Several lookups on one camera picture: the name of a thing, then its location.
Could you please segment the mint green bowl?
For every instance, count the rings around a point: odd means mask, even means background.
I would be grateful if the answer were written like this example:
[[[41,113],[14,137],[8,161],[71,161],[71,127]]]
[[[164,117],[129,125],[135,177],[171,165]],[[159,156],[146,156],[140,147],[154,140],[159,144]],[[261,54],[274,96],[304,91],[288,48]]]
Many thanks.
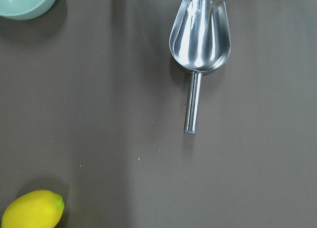
[[[29,20],[47,12],[55,0],[0,0],[1,17]]]

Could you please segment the yellow lemon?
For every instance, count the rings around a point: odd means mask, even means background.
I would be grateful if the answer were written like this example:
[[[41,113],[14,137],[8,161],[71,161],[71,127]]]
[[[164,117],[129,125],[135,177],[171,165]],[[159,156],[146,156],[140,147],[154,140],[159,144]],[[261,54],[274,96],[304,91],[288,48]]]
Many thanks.
[[[4,211],[2,228],[53,228],[60,221],[65,199],[49,190],[36,190],[14,200]]]

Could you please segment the metal ice scoop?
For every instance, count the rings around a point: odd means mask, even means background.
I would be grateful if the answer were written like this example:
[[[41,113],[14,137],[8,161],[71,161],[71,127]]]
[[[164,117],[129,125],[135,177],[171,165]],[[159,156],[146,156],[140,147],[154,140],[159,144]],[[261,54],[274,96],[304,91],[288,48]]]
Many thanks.
[[[201,80],[223,66],[231,36],[221,0],[182,0],[169,37],[174,60],[190,74],[184,132],[197,132]]]

